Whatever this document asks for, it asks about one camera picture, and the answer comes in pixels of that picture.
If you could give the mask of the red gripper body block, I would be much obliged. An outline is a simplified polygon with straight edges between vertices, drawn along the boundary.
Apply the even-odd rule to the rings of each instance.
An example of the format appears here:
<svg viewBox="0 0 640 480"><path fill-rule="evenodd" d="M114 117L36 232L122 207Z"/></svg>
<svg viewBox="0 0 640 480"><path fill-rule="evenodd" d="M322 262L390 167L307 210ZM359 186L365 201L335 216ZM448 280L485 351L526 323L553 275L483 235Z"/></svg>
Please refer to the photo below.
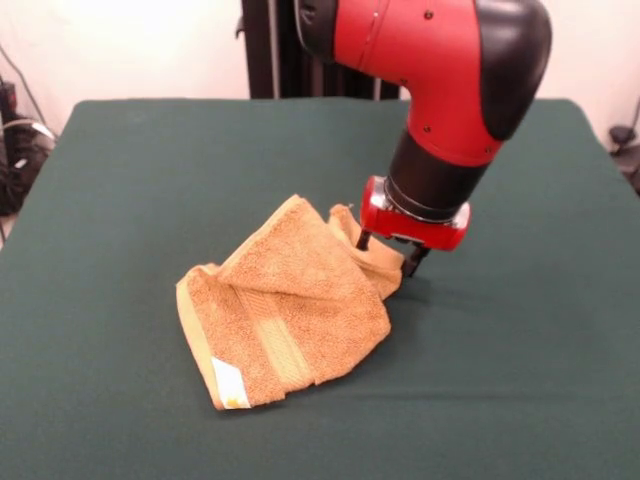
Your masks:
<svg viewBox="0 0 640 480"><path fill-rule="evenodd" d="M391 202L384 190L385 178L371 176L365 186L360 209L361 230L423 245L429 249L453 251L466 236L471 221L471 206L465 203L456 215L444 223L411 216Z"/></svg>

